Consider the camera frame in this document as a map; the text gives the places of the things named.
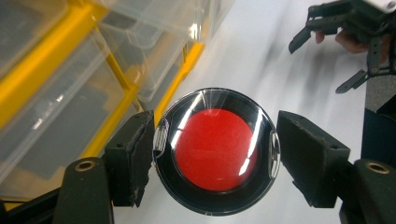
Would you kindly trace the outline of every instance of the transparent lid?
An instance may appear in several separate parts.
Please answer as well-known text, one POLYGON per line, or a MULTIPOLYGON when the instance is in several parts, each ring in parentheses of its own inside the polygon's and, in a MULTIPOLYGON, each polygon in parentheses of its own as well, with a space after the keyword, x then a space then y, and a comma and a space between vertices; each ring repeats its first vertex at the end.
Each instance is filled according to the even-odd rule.
POLYGON ((107 54, 93 31, 0 129, 0 196, 35 198, 59 188, 64 167, 83 153, 124 95, 107 54))
POLYGON ((174 103, 154 138, 154 160, 170 194, 193 211, 225 216, 271 187, 280 151, 272 121, 245 95, 212 88, 174 103))
POLYGON ((110 12, 99 28, 138 99, 150 102, 186 44, 183 37, 110 12))

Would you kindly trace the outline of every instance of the yellow frame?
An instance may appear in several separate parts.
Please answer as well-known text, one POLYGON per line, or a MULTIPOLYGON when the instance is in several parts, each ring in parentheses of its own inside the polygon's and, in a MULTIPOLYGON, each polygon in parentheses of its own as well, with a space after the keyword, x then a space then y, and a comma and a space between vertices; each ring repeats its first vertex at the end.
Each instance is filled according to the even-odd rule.
POLYGON ((66 15, 0 82, 0 129, 20 111, 50 75, 107 13, 107 9, 69 1, 66 15))
POLYGON ((180 69, 178 70, 177 75, 172 80, 172 83, 169 85, 168 91, 166 92, 165 96, 161 99, 160 103, 154 110, 154 123, 157 126, 158 122, 163 115, 166 107, 168 107, 169 102, 172 100, 173 95, 175 94, 178 86, 180 83, 186 78, 189 74, 191 69, 195 66, 198 62, 199 57, 201 56, 202 52, 204 51, 205 45, 195 43, 192 47, 190 52, 187 54, 185 58, 185 62, 182 64, 180 69))
POLYGON ((109 140, 114 129, 117 127, 123 115, 125 114, 125 111, 132 104, 138 92, 138 87, 130 84, 130 82, 128 82, 126 77, 123 75, 112 53, 108 55, 106 60, 107 63, 110 65, 111 69, 113 70, 113 73, 119 81, 121 87, 123 88, 124 97, 122 98, 117 108, 107 119, 106 123, 101 127, 99 132, 87 146, 84 153, 81 155, 81 158, 96 157, 99 155, 99 153, 102 151, 103 147, 109 140))

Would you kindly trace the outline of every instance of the plastic storage bin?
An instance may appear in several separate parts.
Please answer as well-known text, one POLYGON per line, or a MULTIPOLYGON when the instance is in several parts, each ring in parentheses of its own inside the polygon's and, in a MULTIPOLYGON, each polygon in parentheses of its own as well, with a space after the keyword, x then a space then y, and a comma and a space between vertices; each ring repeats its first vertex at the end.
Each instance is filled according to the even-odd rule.
POLYGON ((89 35, 0 131, 0 196, 34 198, 61 185, 123 98, 107 54, 104 39, 89 35))
POLYGON ((195 41, 206 41, 234 0, 94 0, 120 14, 195 41))
POLYGON ((139 86, 138 99, 150 101, 186 38, 115 12, 110 12, 99 28, 122 72, 139 86))
POLYGON ((128 107, 128 109, 125 111, 124 115, 120 119, 119 124, 117 127, 114 129, 113 134, 111 134, 112 138, 114 134, 116 134, 122 127, 122 125, 125 124, 125 122, 133 115, 144 112, 145 110, 143 109, 142 105, 139 103, 137 100, 133 100, 131 105, 128 107))
POLYGON ((65 0, 0 1, 0 78, 66 11, 65 0))
POLYGON ((163 79, 163 82, 161 83, 160 87, 158 88, 158 90, 156 91, 156 93, 154 94, 152 99, 148 102, 143 102, 143 101, 140 102, 141 106, 143 107, 143 109, 145 111, 155 110, 157 108, 158 104, 161 102, 163 97, 168 92, 168 88, 171 85, 172 81, 177 76, 177 74, 181 68, 181 65, 184 63, 184 57, 185 57, 185 55, 183 52, 181 52, 177 56, 176 61, 172 64, 171 68, 167 72, 165 78, 163 79))

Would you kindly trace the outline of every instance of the red disc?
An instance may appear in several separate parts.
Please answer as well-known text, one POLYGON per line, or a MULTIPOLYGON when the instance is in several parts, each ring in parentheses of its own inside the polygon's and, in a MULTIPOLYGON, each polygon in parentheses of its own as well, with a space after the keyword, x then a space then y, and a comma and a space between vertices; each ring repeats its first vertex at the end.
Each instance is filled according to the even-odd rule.
POLYGON ((242 184, 257 160, 252 131, 224 109, 194 114, 180 130, 175 157, 181 173, 196 186, 226 191, 242 184))

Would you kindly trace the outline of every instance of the white surface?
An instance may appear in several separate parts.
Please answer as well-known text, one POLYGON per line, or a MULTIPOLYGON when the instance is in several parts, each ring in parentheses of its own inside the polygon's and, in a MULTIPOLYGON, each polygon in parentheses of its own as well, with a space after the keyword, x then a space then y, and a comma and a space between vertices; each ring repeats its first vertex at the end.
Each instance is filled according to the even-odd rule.
MULTIPOLYGON (((315 122, 360 157, 365 85, 335 89, 365 67, 364 55, 350 55, 328 36, 314 37, 289 54, 288 45, 304 27, 309 6, 320 1, 237 0, 174 100, 207 87, 240 91, 255 100, 276 124, 279 110, 315 122)), ((174 201, 154 169, 139 208, 116 208, 117 223, 340 223, 335 209, 311 208, 281 165, 267 195, 248 210, 229 217, 206 217, 174 201)))

